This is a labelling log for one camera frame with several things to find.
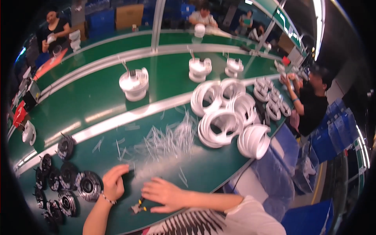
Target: green workbench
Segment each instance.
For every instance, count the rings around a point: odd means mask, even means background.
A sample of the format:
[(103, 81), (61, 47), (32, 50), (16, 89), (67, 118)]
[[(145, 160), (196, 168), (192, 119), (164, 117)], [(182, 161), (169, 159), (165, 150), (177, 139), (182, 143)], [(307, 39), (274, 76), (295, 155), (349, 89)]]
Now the green workbench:
[[(76, 55), (64, 60), (60, 65), (39, 78), (38, 84), (42, 90), (61, 76), (85, 64), (125, 50), (150, 46), (150, 40), (151, 35), (140, 35), (111, 41), (85, 50), (80, 55), (83, 61), (76, 60)], [(164, 45), (164, 43), (167, 45), (184, 44), (189, 43), (189, 40), (191, 40), (191, 35), (188, 33), (162, 33), (160, 45)], [(203, 43), (241, 44), (240, 41), (234, 39), (210, 35), (205, 36), (204, 40)], [(226, 58), (222, 56), (222, 53), (202, 52), (195, 53), (195, 55), (210, 58), (212, 61), (212, 72), (207, 76), (207, 80), (227, 77), (224, 74)], [(240, 54), (230, 54), (230, 57), (240, 58), (243, 61), (244, 71), (239, 75), (239, 79), (277, 73), (274, 61), (271, 59)], [(34, 146), (22, 143), (21, 132), (18, 130), (13, 133), (9, 140), (11, 160), (17, 162), (33, 153), (37, 156), (37, 153), (41, 153), (57, 143), (61, 137), (61, 131), (69, 130), (67, 134), (75, 134), (121, 113), (193, 91), (198, 84), (188, 78), (188, 61), (190, 58), (189, 53), (178, 53), (127, 62), (131, 69), (145, 67), (149, 72), (149, 92), (144, 99), (138, 102), (128, 102), (119, 87), (119, 77), (125, 72), (125, 68), (121, 64), (104, 68), (67, 84), (52, 93), (29, 113), (37, 132), (37, 140)], [(281, 89), (282, 85), (277, 80), (274, 83), (275, 87), (280, 89), (281, 94), (286, 97), (284, 100), (287, 101), (287, 94)], [(195, 117), (190, 110), (189, 103), (185, 107)], [(116, 140), (125, 138), (125, 142), (119, 145), (121, 148), (133, 146), (143, 140), (153, 125), (164, 130), (166, 125), (182, 121), (184, 117), (174, 108), (166, 110), (163, 119), (161, 119), (161, 115), (162, 112), (137, 120), (135, 123), (140, 126), (139, 130), (127, 131), (120, 126), (79, 143), (75, 147), (71, 162), (80, 171), (91, 170), (102, 177), (110, 168), (120, 163), (117, 159), (117, 147), (114, 146)], [(273, 123), (269, 136), (272, 136), (283, 122), (284, 118), (275, 124)], [(103, 137), (100, 152), (96, 150), (92, 153), (92, 149)], [(220, 149), (207, 148), (196, 139), (191, 155), (166, 156), (158, 162), (149, 161), (147, 164), (144, 156), (134, 156), (133, 159), (131, 156), (125, 156), (124, 158), (129, 160), (127, 163), (135, 164), (136, 179), (134, 172), (123, 176), (125, 194), (110, 212), (107, 234), (131, 232), (169, 216), (148, 212), (131, 215), (128, 211), (131, 205), (137, 203), (143, 182), (150, 180), (152, 176), (163, 177), (181, 188), (186, 188), (178, 178), (179, 167), (181, 167), (187, 178), (189, 190), (215, 191), (237, 171), (250, 163), (250, 159), (239, 154), (236, 139), (233, 140), (231, 145)], [(57, 155), (53, 156), (53, 165), (58, 168), (62, 165), (62, 161)], [(40, 224), (47, 228), (41, 215), (43, 210), (38, 208), (35, 197), (32, 195), (35, 186), (35, 171), (32, 168), (26, 170), (20, 175), (19, 183), (33, 214)], [(47, 200), (58, 198), (58, 194), (50, 189), (46, 189), (44, 193)], [(94, 203), (83, 200), (77, 191), (73, 193), (78, 202), (79, 214), (77, 218), (66, 218), (65, 225), (60, 227), (61, 234), (81, 234), (83, 223), (94, 206)]]

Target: white shirt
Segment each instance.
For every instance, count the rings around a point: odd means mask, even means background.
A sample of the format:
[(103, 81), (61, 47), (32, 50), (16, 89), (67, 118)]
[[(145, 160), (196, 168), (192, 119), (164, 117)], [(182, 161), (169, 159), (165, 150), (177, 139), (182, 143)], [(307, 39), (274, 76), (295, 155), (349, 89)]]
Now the white shirt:
[(146, 235), (286, 235), (285, 228), (258, 201), (246, 196), (225, 213), (191, 208), (149, 228)]
[(197, 20), (198, 22), (201, 22), (203, 24), (208, 25), (209, 23), (211, 24), (216, 24), (216, 21), (214, 20), (212, 15), (207, 15), (206, 17), (202, 17), (199, 11), (193, 12), (189, 18), (193, 18), (194, 20)]

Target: woman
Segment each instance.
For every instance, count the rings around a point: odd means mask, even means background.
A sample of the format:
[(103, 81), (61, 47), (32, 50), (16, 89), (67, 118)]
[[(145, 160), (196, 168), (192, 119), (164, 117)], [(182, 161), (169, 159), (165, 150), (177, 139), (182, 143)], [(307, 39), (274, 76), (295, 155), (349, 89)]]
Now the woman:
[[(83, 235), (105, 234), (110, 210), (124, 193), (121, 176), (128, 172), (129, 166), (122, 164), (103, 176), (103, 193), (85, 221)], [(178, 226), (180, 232), (184, 231), (183, 235), (197, 234), (198, 230), (201, 234), (217, 235), (286, 235), (284, 227), (251, 196), (187, 191), (161, 178), (144, 183), (141, 195), (162, 205), (151, 208), (151, 213), (171, 213), (189, 208), (145, 229), (143, 234), (175, 234)]]
[[(46, 20), (48, 27), (44, 32), (44, 40), (42, 41), (42, 51), (52, 54), (53, 49), (60, 45), (62, 48), (68, 47), (67, 36), (70, 33), (70, 27), (68, 21), (61, 17), (58, 18), (58, 14), (55, 8), (47, 10)], [(51, 35), (55, 38), (50, 44), (47, 43), (47, 37)]]
[(236, 34), (245, 35), (248, 28), (251, 28), (253, 24), (252, 11), (249, 10), (246, 15), (242, 15), (239, 18), (239, 26), (235, 30)]

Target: black shirt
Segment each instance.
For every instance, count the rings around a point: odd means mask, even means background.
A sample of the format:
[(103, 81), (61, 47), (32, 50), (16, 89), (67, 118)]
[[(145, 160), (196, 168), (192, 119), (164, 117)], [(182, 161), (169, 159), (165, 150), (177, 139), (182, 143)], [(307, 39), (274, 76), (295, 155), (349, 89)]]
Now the black shirt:
[[(47, 29), (44, 32), (44, 40), (47, 40), (47, 36), (52, 34), (52, 33), (59, 33), (59, 32), (64, 31), (64, 25), (66, 25), (67, 23), (68, 23), (68, 21), (64, 17), (59, 18), (59, 22), (58, 22), (55, 30), (51, 31), (47, 27)], [(65, 37), (56, 38), (56, 41), (52, 42), (50, 44), (50, 46), (48, 47), (48, 53), (51, 54), (52, 50), (55, 48), (55, 46), (62, 45), (66, 41), (67, 41), (67, 39)]]
[(321, 123), (329, 104), (326, 96), (315, 95), (309, 82), (300, 89), (300, 102), (304, 106), (304, 115), (300, 115), (298, 129), (301, 135), (308, 136)]

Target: cardboard box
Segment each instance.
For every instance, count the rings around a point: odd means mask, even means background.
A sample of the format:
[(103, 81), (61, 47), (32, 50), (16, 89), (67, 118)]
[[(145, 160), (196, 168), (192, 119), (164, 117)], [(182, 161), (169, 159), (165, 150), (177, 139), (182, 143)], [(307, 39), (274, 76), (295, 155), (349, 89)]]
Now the cardboard box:
[(140, 26), (144, 5), (128, 5), (116, 8), (116, 29), (130, 28), (133, 24)]
[(71, 27), (71, 33), (73, 33), (76, 30), (80, 30), (80, 32), (81, 32), (81, 41), (84, 41), (84, 40), (86, 40), (85, 29), (86, 29), (86, 21), (82, 22), (82, 23), (80, 23), (80, 24), (78, 24), (76, 26)]

